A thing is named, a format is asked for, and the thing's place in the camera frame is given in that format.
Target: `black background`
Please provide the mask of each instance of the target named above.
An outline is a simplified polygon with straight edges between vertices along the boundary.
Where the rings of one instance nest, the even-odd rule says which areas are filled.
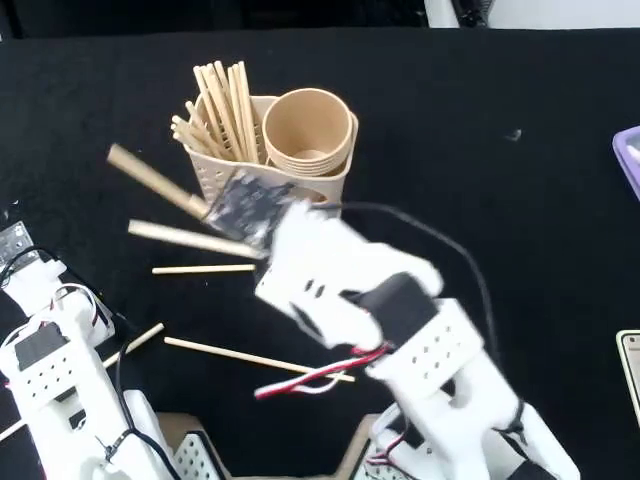
[[[636,478],[640,432],[615,334],[638,327],[640,223],[611,138],[639,123],[639,41],[633,30],[391,29],[1,45],[0,205],[6,223],[24,220],[36,242],[142,325],[163,321],[173,336],[321,365],[337,354],[255,299],[250,275],[152,277],[152,266],[234,259],[128,236],[129,218],[201,227],[105,156],[120,142],[198,191],[169,135],[171,115],[195,97],[195,64],[244,59],[256,94],[327,88],[360,119],[345,198],[394,204],[466,245],[487,276],[515,390],[584,478]],[[429,258],[484,330],[455,254],[386,218],[345,218]],[[23,321],[6,297],[0,308],[3,332]],[[125,385],[156,410],[198,416],[234,475],[331,473],[361,417],[389,402],[365,378],[315,398],[253,400],[254,388],[283,378],[159,339],[124,368]],[[0,428],[17,420],[9,392],[0,412]],[[0,477],[41,478],[35,459],[22,430],[0,445]]]

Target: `white wire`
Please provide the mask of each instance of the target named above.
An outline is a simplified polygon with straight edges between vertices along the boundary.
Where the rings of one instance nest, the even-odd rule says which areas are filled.
[[[284,382],[272,383],[271,385],[266,385],[264,387],[260,387],[260,388],[256,389],[253,392],[253,394],[255,396],[260,396],[263,393],[271,392],[272,390],[280,390],[281,388],[286,388],[286,387],[292,386],[292,384],[296,384],[296,383],[301,382],[301,381],[305,382],[307,379],[309,379],[309,377],[313,377],[317,373],[322,372],[324,370],[329,370],[329,369],[332,369],[333,367],[336,367],[336,366],[349,367],[349,366],[351,366],[353,361],[354,361],[354,359],[351,358],[349,360],[341,360],[339,362],[331,363],[329,365],[325,365],[324,367],[316,368],[316,369],[310,371],[309,373],[305,373],[304,375],[300,375],[298,377],[294,377],[291,380],[285,380]]]
[[[98,305],[96,303],[96,298],[93,295],[93,292],[80,283],[63,283],[59,287],[56,287],[53,295],[51,296],[51,301],[56,306],[58,305],[58,298],[56,298],[56,295],[63,288],[75,288],[77,290],[81,290],[89,298],[89,301],[91,302],[91,322],[93,322],[93,320],[98,315]]]
[[[297,387],[294,387],[292,391],[299,392],[299,393],[306,393],[308,395],[319,395],[321,393],[326,393],[329,390],[331,390],[333,387],[335,387],[338,384],[339,381],[340,381],[340,378],[335,377],[333,380],[331,380],[326,385],[323,385],[322,387],[307,387],[306,385],[298,385]]]

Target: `red wire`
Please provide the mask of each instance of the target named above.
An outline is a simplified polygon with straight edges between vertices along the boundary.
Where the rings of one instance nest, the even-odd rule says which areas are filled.
[[[279,393],[289,393],[295,387],[297,387],[299,385],[303,385],[305,383],[308,383],[308,382],[310,382],[312,380],[315,380],[316,378],[324,377],[324,376],[328,375],[329,373],[340,372],[342,370],[348,370],[349,368],[358,367],[360,365],[366,365],[366,364],[371,363],[374,360],[376,360],[378,357],[383,355],[387,350],[389,350],[389,345],[385,343],[378,350],[375,350],[373,353],[370,353],[369,355],[367,355],[365,357],[355,358],[355,359],[353,359],[352,362],[349,362],[349,363],[346,363],[346,364],[343,363],[341,365],[336,365],[336,366],[333,366],[333,367],[320,368],[320,369],[316,370],[315,372],[313,372],[313,374],[311,374],[311,375],[308,375],[308,376],[303,375],[302,377],[300,377],[300,380],[297,381],[297,382],[290,383],[290,384],[288,384],[288,385],[286,385],[284,387],[275,388],[273,390],[267,390],[265,392],[258,393],[258,394],[256,394],[256,399],[260,400],[260,399],[263,399],[263,398],[271,397],[273,395],[277,395]]]

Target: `utensil holder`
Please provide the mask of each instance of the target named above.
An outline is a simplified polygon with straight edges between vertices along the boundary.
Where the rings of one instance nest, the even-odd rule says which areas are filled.
[[[339,203],[342,198],[342,189],[344,180],[351,169],[351,161],[353,157],[353,149],[355,147],[356,137],[358,134],[358,119],[353,113],[353,132],[351,140],[351,148],[345,162],[336,168],[335,171],[322,177],[303,177],[293,175],[271,166],[270,160],[267,158],[267,152],[264,146],[264,138],[262,136],[262,119],[269,106],[276,100],[275,96],[252,96],[251,102],[254,111],[254,129],[256,132],[256,143],[258,145],[258,158],[260,163],[235,162],[223,160],[221,158],[204,155],[200,152],[192,150],[185,145],[184,149],[189,154],[196,177],[200,183],[200,188],[207,203],[212,204],[227,179],[233,174],[236,168],[243,168],[254,175],[258,175],[267,179],[267,181],[275,184],[283,184],[291,182],[296,185],[296,194],[301,197],[309,198],[314,203]],[[204,101],[202,95],[196,100],[196,110],[202,117],[206,116]],[[193,123],[193,119],[189,118],[189,123]],[[223,130],[223,138],[226,143],[226,132]]]

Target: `black cable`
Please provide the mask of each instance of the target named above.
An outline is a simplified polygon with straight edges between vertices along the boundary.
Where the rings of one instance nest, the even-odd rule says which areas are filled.
[[[133,416],[131,415],[131,410],[129,410],[129,406],[124,399],[124,392],[122,390],[122,377],[120,372],[122,370],[122,359],[127,354],[127,349],[131,344],[131,339],[126,340],[122,347],[120,348],[120,352],[118,353],[118,360],[116,361],[116,378],[115,378],[115,389],[116,395],[118,396],[118,402],[120,402],[120,408],[122,408],[122,413],[124,414],[124,419],[127,422],[127,426],[131,429],[135,429],[136,426],[133,423]]]
[[[48,248],[45,247],[41,247],[39,245],[33,245],[31,247],[27,247],[25,248],[23,251],[21,251],[20,253],[18,253],[16,256],[14,256],[11,260],[9,260],[7,262],[7,264],[4,266],[4,268],[2,269],[2,272],[0,272],[0,285],[2,285],[3,287],[5,286],[5,282],[11,280],[9,277],[11,276],[11,274],[13,273],[11,271],[12,267],[15,265],[15,263],[20,260],[22,257],[24,257],[25,255],[31,253],[31,252],[42,252],[45,253],[48,257],[50,257],[52,260],[60,260],[60,257],[58,257],[55,253],[53,253],[51,250],[49,250]],[[91,285],[89,282],[87,282],[86,279],[84,279],[78,272],[76,272],[72,267],[70,267],[67,263],[63,262],[65,264],[65,266],[67,267],[67,272],[69,272],[69,275],[75,277],[78,280],[78,283],[83,284],[84,286],[86,286],[89,290],[91,290],[93,292],[93,294],[97,297],[100,298],[100,300],[102,301],[102,303],[104,303],[105,307],[109,308],[109,306],[106,304],[106,302],[104,300],[102,300],[100,294],[98,293],[98,290]]]
[[[121,376],[122,359],[126,355],[127,349],[129,348],[130,344],[131,344],[131,339],[125,341],[122,344],[122,347],[120,347],[118,360],[116,361],[116,377],[115,377],[116,395],[118,397],[118,402],[120,403],[120,408],[122,409],[122,413],[124,415],[128,428],[122,433],[122,435],[120,435],[118,440],[116,440],[116,442],[113,445],[106,448],[106,452],[107,452],[106,459],[110,460],[116,454],[116,452],[118,451],[118,448],[120,448],[120,446],[122,445],[122,442],[124,442],[124,440],[129,435],[133,435],[135,437],[138,437],[144,443],[146,443],[149,447],[151,447],[151,449],[154,452],[158,454],[158,456],[160,457],[160,460],[162,460],[162,463],[164,464],[166,469],[169,471],[169,474],[173,479],[180,480],[180,475],[178,474],[176,469],[173,467],[171,460],[167,456],[164,449],[153,438],[151,438],[149,435],[142,433],[140,430],[136,428],[135,423],[133,421],[133,416],[131,415],[131,410],[129,410],[129,405],[127,405],[127,402],[124,398],[124,391],[122,389],[122,376]]]
[[[372,202],[349,202],[342,204],[325,204],[325,205],[314,205],[314,209],[316,210],[363,210],[363,211],[376,211],[389,214],[396,219],[420,230],[423,233],[435,238],[436,240],[444,243],[448,247],[452,248],[456,252],[458,252],[469,264],[473,275],[475,276],[476,283],[478,284],[478,288],[480,289],[480,296],[482,297],[482,304],[484,306],[485,313],[485,321],[487,324],[487,344],[488,350],[493,358],[495,364],[500,367],[500,355],[498,349],[498,334],[496,331],[496,326],[493,318],[493,307],[491,305],[491,296],[489,295],[489,288],[487,287],[487,282],[478,266],[478,263],[473,258],[473,255],[469,253],[469,251],[460,245],[458,242],[448,237],[444,233],[427,225],[424,222],[421,222],[415,217],[412,217],[406,212],[403,212],[399,208],[392,207],[391,205],[385,205],[382,203],[372,203]]]

